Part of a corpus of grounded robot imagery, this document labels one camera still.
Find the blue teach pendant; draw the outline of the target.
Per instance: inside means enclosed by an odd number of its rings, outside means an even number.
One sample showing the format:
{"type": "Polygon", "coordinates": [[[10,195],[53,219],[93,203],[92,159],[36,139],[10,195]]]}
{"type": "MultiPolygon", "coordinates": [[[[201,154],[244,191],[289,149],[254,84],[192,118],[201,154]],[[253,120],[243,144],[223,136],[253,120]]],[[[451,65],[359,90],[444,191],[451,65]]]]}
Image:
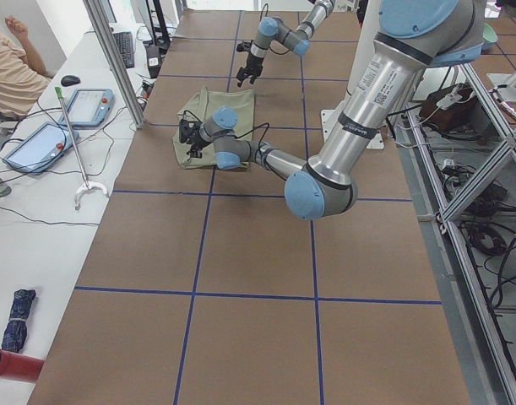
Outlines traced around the blue teach pendant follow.
{"type": "Polygon", "coordinates": [[[65,103],[72,128],[98,127],[107,117],[114,99],[111,89],[75,89],[65,103]]]}
{"type": "Polygon", "coordinates": [[[72,146],[65,126],[46,122],[4,156],[3,162],[19,172],[38,174],[52,166],[72,146]]]}

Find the seated person beige shirt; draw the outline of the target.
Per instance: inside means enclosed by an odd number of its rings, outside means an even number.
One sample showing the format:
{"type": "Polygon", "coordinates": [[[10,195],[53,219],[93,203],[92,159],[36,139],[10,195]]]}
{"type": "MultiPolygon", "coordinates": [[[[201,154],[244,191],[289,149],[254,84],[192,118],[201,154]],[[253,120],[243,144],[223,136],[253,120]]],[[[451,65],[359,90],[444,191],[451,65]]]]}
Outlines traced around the seated person beige shirt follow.
{"type": "Polygon", "coordinates": [[[13,16],[6,17],[5,23],[16,40],[0,32],[0,115],[19,118],[27,115],[50,79],[28,27],[13,16]]]}

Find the metal reacher grabber tool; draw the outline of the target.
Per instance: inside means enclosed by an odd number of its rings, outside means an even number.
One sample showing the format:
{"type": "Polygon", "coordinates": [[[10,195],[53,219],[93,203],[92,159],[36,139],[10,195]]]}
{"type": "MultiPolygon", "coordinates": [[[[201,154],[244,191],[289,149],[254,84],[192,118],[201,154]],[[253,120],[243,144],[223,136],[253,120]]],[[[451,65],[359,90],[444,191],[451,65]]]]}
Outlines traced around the metal reacher grabber tool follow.
{"type": "Polygon", "coordinates": [[[55,87],[55,92],[57,95],[57,99],[59,101],[59,104],[62,109],[62,115],[63,119],[65,121],[66,127],[68,129],[68,133],[70,134],[70,139],[73,145],[73,151],[75,153],[78,165],[79,165],[79,171],[81,174],[81,177],[83,179],[83,184],[78,187],[78,189],[75,192],[74,196],[74,208],[76,211],[79,211],[81,208],[81,197],[88,193],[92,192],[94,190],[100,190],[102,191],[103,195],[105,197],[109,197],[109,191],[106,185],[99,183],[98,181],[91,181],[86,173],[86,170],[84,168],[83,161],[81,159],[81,153],[79,152],[79,146],[77,144],[77,140],[75,137],[75,132],[71,126],[69,115],[68,115],[68,109],[65,105],[64,97],[62,96],[62,89],[58,86],[55,87]]]}

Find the olive green long-sleeve shirt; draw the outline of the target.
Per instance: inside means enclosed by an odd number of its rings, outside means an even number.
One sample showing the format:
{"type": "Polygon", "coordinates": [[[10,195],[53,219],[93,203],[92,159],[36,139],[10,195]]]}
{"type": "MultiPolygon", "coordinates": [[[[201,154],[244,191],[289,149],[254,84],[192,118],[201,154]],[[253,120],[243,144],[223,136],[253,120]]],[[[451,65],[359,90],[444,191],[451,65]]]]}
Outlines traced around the olive green long-sleeve shirt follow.
{"type": "Polygon", "coordinates": [[[209,145],[201,159],[190,158],[192,144],[179,142],[179,123],[172,137],[177,163],[183,169],[215,166],[221,170],[239,169],[255,160],[258,143],[252,140],[254,129],[255,92],[235,93],[211,91],[202,87],[177,112],[179,121],[187,119],[204,125],[209,145]]]}

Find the aluminium truss frame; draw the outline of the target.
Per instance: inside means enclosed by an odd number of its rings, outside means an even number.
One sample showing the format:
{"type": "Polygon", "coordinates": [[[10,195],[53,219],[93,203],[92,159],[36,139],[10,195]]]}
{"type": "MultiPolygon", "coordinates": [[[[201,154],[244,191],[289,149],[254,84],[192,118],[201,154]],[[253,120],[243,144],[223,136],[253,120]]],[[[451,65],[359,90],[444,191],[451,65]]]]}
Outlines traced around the aluminium truss frame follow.
{"type": "Polygon", "coordinates": [[[387,123],[470,400],[516,404],[516,51],[420,73],[387,123]]]}

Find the black keyboard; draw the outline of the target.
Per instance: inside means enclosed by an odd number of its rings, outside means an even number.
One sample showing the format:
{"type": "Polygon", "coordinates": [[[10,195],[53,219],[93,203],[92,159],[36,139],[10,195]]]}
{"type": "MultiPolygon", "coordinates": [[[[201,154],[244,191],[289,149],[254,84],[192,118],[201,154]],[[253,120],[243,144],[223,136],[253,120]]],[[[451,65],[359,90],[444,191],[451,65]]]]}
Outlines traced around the black keyboard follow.
{"type": "Polygon", "coordinates": [[[129,31],[112,34],[125,68],[134,67],[133,36],[129,31]]]}

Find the near blue teach pendant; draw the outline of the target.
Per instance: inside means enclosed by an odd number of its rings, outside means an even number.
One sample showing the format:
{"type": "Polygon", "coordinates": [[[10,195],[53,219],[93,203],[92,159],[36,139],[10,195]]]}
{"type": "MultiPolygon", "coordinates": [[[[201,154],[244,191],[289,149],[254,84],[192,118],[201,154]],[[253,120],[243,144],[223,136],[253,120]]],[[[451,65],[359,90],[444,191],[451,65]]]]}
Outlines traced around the near blue teach pendant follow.
{"type": "Polygon", "coordinates": [[[38,174],[52,166],[72,146],[65,126],[46,122],[4,156],[3,162],[19,172],[38,174]]]}

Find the aluminium frame post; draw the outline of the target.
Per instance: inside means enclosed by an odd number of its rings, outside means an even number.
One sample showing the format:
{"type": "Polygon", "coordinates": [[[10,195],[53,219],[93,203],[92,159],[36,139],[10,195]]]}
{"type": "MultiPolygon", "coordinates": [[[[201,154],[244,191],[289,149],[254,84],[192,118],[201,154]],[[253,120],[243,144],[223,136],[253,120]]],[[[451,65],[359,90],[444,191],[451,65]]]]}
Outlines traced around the aluminium frame post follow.
{"type": "Polygon", "coordinates": [[[133,123],[137,129],[140,129],[144,124],[144,113],[139,105],[138,98],[134,93],[127,69],[124,66],[122,57],[111,32],[106,12],[101,6],[99,0],[84,0],[83,3],[99,41],[100,48],[104,52],[122,98],[125,101],[126,107],[133,119],[133,123]]]}

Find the folded dark blue umbrella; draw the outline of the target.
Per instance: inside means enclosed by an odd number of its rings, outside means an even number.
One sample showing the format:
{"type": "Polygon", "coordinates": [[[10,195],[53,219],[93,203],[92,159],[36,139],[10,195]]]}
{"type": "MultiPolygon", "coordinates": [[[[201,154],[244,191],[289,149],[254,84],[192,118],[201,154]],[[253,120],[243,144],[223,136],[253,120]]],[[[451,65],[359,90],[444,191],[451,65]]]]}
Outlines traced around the folded dark blue umbrella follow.
{"type": "Polygon", "coordinates": [[[23,349],[28,334],[26,322],[35,297],[34,289],[19,289],[14,292],[8,324],[3,332],[2,350],[19,353],[23,349]]]}

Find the far blue teach pendant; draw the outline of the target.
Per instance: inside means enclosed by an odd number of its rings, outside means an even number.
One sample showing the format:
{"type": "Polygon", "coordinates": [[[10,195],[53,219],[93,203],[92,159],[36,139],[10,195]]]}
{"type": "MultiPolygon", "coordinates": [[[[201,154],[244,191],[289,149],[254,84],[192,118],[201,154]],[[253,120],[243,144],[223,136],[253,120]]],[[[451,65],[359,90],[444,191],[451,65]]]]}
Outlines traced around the far blue teach pendant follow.
{"type": "Polygon", "coordinates": [[[111,89],[75,89],[65,103],[72,128],[98,127],[107,117],[114,99],[111,89]]]}

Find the black power adapter brick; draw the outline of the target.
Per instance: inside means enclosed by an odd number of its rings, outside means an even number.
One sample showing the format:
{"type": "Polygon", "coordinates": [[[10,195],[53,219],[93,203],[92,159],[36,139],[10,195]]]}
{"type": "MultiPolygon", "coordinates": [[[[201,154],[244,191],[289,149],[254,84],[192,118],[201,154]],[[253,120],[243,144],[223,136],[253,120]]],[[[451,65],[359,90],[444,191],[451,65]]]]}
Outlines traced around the black power adapter brick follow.
{"type": "Polygon", "coordinates": [[[155,45],[149,45],[145,48],[147,69],[150,78],[157,78],[162,64],[160,48],[155,45]]]}

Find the black computer mouse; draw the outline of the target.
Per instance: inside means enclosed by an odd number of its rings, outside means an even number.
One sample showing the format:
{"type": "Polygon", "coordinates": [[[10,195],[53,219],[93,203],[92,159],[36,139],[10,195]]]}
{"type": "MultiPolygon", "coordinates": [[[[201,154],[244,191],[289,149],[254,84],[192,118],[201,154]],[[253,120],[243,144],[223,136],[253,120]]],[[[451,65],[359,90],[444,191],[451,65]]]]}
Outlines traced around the black computer mouse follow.
{"type": "Polygon", "coordinates": [[[80,83],[81,83],[81,79],[75,75],[65,75],[60,80],[60,84],[63,87],[69,87],[69,86],[73,86],[73,85],[80,84],[80,83]]]}

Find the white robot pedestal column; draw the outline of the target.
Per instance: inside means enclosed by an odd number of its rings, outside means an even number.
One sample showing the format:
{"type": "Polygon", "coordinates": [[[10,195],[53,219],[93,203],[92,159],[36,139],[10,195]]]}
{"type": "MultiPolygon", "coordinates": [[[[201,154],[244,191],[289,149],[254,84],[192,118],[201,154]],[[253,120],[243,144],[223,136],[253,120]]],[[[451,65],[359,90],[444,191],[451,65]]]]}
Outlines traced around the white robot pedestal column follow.
{"type": "Polygon", "coordinates": [[[363,112],[361,92],[358,84],[367,70],[369,62],[375,53],[374,37],[379,30],[378,11],[381,1],[359,1],[358,10],[365,3],[364,17],[360,22],[361,33],[356,46],[356,54],[350,70],[349,81],[345,91],[345,97],[333,110],[321,110],[323,140],[327,141],[332,134],[334,125],[338,121],[339,114],[345,111],[346,106],[350,106],[350,112],[346,113],[353,121],[359,122],[363,126],[374,128],[376,133],[369,141],[367,148],[383,149],[383,138],[380,133],[381,127],[384,125],[384,119],[376,121],[375,116],[363,112]]]}

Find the red cylinder tube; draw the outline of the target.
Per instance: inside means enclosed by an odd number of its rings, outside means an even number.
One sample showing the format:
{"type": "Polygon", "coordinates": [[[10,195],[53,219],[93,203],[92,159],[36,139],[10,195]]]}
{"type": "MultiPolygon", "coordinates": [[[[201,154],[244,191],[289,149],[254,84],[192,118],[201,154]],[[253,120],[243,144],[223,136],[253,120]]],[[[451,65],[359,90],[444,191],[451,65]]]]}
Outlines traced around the red cylinder tube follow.
{"type": "Polygon", "coordinates": [[[0,349],[1,379],[36,383],[43,365],[43,359],[0,349]]]}

